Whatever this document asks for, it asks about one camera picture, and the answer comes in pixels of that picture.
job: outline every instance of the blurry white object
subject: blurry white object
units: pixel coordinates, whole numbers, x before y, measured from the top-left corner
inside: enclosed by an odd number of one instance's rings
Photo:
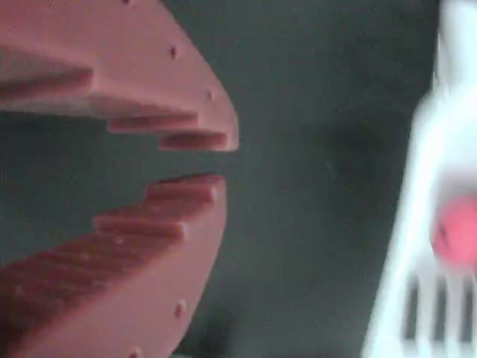
[[[432,251],[437,208],[477,192],[477,1],[443,0],[433,88],[416,110],[363,358],[477,357],[475,272]]]

